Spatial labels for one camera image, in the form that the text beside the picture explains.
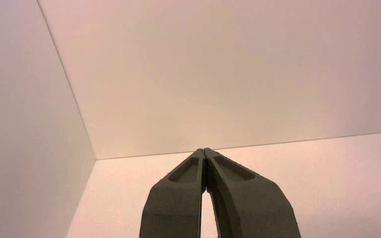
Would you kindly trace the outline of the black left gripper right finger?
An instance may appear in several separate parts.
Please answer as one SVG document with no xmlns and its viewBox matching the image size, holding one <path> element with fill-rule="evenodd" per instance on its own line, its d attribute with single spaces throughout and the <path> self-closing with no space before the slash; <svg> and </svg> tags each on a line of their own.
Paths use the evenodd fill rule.
<svg viewBox="0 0 381 238">
<path fill-rule="evenodd" d="M 207 191 L 220 238 L 299 238 L 291 203 L 273 181 L 205 149 Z"/>
</svg>

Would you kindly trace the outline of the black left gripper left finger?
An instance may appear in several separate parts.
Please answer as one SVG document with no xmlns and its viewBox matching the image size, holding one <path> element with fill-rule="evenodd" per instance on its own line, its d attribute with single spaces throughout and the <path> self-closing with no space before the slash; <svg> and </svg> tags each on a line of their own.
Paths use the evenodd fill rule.
<svg viewBox="0 0 381 238">
<path fill-rule="evenodd" d="M 142 211 L 139 237 L 200 237 L 205 159 L 204 150 L 197 149 L 152 186 Z"/>
</svg>

